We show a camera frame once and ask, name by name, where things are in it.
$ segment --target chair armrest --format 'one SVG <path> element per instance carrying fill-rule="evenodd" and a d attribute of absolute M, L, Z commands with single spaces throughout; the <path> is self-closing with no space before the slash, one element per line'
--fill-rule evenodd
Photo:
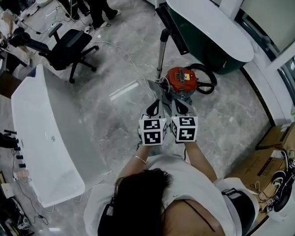
<path fill-rule="evenodd" d="M 59 30 L 59 28 L 62 26 L 62 24 L 58 24 L 55 28 L 53 28 L 53 30 L 48 34 L 49 37 L 52 37 L 53 35 L 55 36 L 56 41 L 59 41 L 59 36 L 57 31 Z"/>
<path fill-rule="evenodd" d="M 67 43 L 67 47 L 71 47 L 82 35 L 84 34 L 84 31 L 79 31 L 71 40 L 69 43 Z"/>

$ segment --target black office chair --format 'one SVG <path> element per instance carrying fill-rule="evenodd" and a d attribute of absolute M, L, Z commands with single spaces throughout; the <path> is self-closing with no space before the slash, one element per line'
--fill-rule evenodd
<path fill-rule="evenodd" d="M 49 37 L 54 36 L 57 42 L 52 50 L 49 50 L 46 44 L 31 39 L 30 35 L 23 28 L 15 29 L 13 36 L 17 39 L 19 45 L 25 45 L 37 50 L 38 54 L 45 57 L 57 71 L 64 70 L 72 64 L 69 82 L 74 83 L 73 75 L 78 63 L 90 67 L 93 72 L 96 71 L 96 67 L 85 62 L 84 59 L 85 55 L 90 51 L 98 50 L 99 48 L 95 45 L 82 52 L 92 40 L 92 36 L 84 33 L 82 30 L 70 29 L 62 38 L 59 38 L 57 30 L 61 26 L 62 24 L 58 24 L 48 35 Z"/>

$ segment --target dark hair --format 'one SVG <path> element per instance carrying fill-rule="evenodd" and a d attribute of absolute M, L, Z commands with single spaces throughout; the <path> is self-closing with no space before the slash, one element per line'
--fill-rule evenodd
<path fill-rule="evenodd" d="M 118 179 L 112 199 L 114 235 L 162 236 L 162 198 L 170 181 L 160 169 Z"/>

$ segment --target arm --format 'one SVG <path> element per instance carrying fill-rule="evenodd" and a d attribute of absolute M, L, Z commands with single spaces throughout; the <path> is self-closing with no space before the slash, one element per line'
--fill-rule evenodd
<path fill-rule="evenodd" d="M 13 20 L 12 17 L 9 13 L 3 13 L 2 14 L 2 19 L 6 21 L 6 23 L 8 24 L 8 30 L 10 35 L 12 36 L 12 29 L 13 29 Z"/>
<path fill-rule="evenodd" d="M 136 158 L 138 156 L 142 160 L 146 161 L 148 155 L 152 149 L 152 146 L 141 146 L 130 159 L 130 161 L 125 165 L 125 167 L 120 172 L 118 178 L 127 177 L 129 175 L 137 174 L 143 171 L 145 163 L 140 159 Z"/>
<path fill-rule="evenodd" d="M 197 170 L 201 171 L 204 175 L 211 180 L 211 182 L 215 182 L 217 180 L 217 176 L 213 167 L 210 165 L 206 157 L 202 154 L 200 148 L 198 147 L 196 142 L 184 143 L 190 163 Z"/>

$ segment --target freestanding bathtub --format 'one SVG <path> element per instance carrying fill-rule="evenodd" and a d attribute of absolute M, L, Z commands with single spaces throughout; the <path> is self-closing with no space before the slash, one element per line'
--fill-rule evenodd
<path fill-rule="evenodd" d="M 38 65 L 11 98 L 23 163 L 44 207 L 83 194 L 109 171 L 80 120 L 69 86 Z"/>

